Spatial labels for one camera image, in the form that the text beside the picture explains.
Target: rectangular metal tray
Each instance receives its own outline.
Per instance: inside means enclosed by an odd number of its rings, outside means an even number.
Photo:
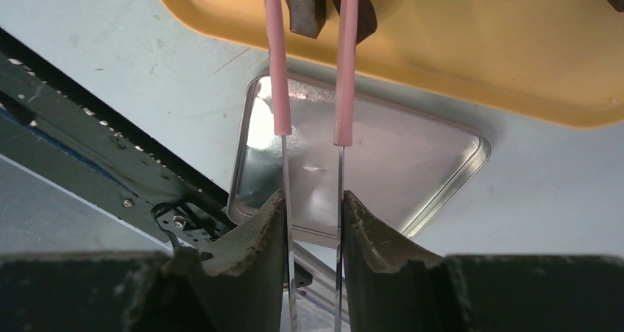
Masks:
[[[290,76],[293,134],[288,137],[296,239],[336,243],[338,147],[334,90]],[[388,102],[358,94],[345,188],[386,224],[412,239],[489,157],[482,137]],[[227,215],[244,222],[282,188],[280,139],[273,134],[271,80],[247,88]]]

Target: pink skewer handle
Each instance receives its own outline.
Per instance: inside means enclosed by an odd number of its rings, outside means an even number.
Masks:
[[[275,135],[292,134],[291,106],[286,75],[286,37],[282,0],[264,0],[266,35],[269,38],[269,76],[273,101]]]
[[[336,68],[336,146],[353,144],[355,107],[355,39],[358,31],[358,0],[341,0]]]

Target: yellow tray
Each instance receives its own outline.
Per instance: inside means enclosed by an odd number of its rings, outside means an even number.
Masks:
[[[266,49],[263,0],[161,0],[205,35]],[[572,127],[624,119],[624,13],[607,0],[371,0],[359,74]],[[288,12],[284,21],[288,29]],[[288,55],[336,65],[338,14]]]

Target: screw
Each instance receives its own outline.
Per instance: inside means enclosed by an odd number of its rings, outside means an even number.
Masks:
[[[174,225],[182,229],[186,225],[186,219],[183,216],[174,216]]]

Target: light blue surface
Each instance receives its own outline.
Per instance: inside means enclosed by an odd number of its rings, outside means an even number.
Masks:
[[[265,52],[200,36],[158,0],[0,0],[0,26],[230,187],[245,87],[267,67]],[[335,75],[289,67],[329,82]],[[419,244],[441,254],[624,255],[624,125],[568,130],[368,78],[358,89],[474,127],[492,144],[490,161]],[[316,254],[333,260],[331,249]]]
[[[157,239],[0,155],[0,254],[108,250],[171,252]]]

